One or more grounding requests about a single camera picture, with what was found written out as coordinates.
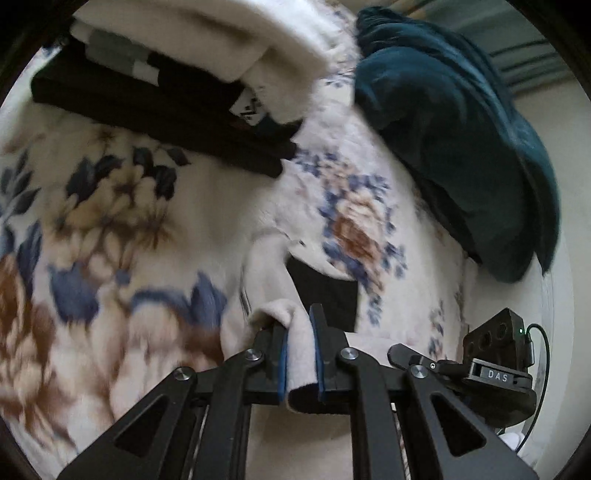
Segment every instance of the folded black clothing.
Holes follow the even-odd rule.
[[[293,158],[291,141],[263,141],[217,119],[207,108],[189,106],[159,87],[97,65],[84,45],[71,43],[31,82],[33,99],[101,123],[146,133],[162,142],[276,178],[281,159]]]
[[[355,331],[359,291],[355,280],[329,277],[295,257],[289,257],[285,267],[307,312],[321,303],[329,327]]]
[[[205,70],[183,65],[119,35],[102,30],[80,35],[79,29],[74,27],[73,32],[84,39],[88,60],[152,83],[189,106],[216,112],[221,121],[269,141],[289,140],[300,128],[301,121],[276,123],[254,92],[240,81],[225,83]],[[68,41],[79,42],[72,36]]]
[[[281,125],[268,114],[260,114],[260,101],[242,82],[223,83],[205,70],[183,65],[155,52],[150,53],[147,63],[159,70],[158,85],[168,95],[190,106],[208,106],[218,112],[221,119],[257,137],[284,141],[300,129],[301,121]],[[262,119],[258,123],[247,121],[255,116]]]

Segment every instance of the folded white towel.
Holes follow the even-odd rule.
[[[74,16],[224,82],[241,79],[283,124],[304,116],[339,35],[310,0],[90,0]]]
[[[260,38],[145,0],[90,0],[74,16],[223,82],[238,80],[268,49]]]

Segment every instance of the clothing label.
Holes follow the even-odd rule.
[[[242,91],[238,100],[230,107],[230,111],[252,127],[258,125],[267,115],[262,103],[250,88]]]
[[[145,82],[151,83],[152,85],[158,86],[158,75],[160,71],[152,65],[148,65],[143,61],[135,61],[133,66],[133,77]]]

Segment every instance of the black fabric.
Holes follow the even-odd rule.
[[[2,480],[40,480],[0,417],[0,478]]]
[[[587,480],[591,472],[591,429],[554,480]]]
[[[288,141],[301,126],[301,121],[280,125],[268,115],[259,124],[250,125],[229,111],[244,91],[242,82],[223,83],[205,70],[183,65],[156,52],[148,56],[147,63],[159,70],[158,85],[166,95],[192,108],[210,109],[220,121],[257,137],[275,142]]]
[[[329,277],[294,257],[289,258],[286,267],[307,312],[313,303],[321,303],[329,327],[355,331],[358,292],[355,280]]]
[[[146,133],[162,142],[209,155],[246,170],[278,177],[291,141],[263,141],[216,117],[216,112],[170,98],[149,83],[88,61],[84,46],[66,46],[31,82],[33,99],[101,123]]]

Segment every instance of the stack of folded clothes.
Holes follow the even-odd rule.
[[[273,45],[276,38],[247,34],[263,21],[276,28],[268,29],[275,36],[295,27],[272,5],[265,11],[254,0],[223,0],[228,18],[232,12],[253,15],[228,25],[225,17],[220,24],[213,21],[221,13],[207,10],[209,0],[111,3],[91,0],[76,13],[66,46],[33,79],[33,99],[279,176],[281,159],[296,152],[290,139],[306,112],[303,99],[329,68],[333,26],[319,25],[309,38],[300,34],[290,51],[282,51]],[[301,15],[313,16],[307,0],[296,3]],[[203,17],[191,10],[195,5]],[[121,28],[111,7],[124,17],[134,15],[131,28],[129,22]],[[162,19],[157,27],[150,14]],[[184,17],[193,23],[184,25]],[[175,36],[175,26],[184,33]],[[152,36],[142,36],[146,31]],[[186,44],[187,35],[193,45]],[[305,54],[315,59],[308,70],[297,64]],[[296,81],[298,88],[291,87]]]

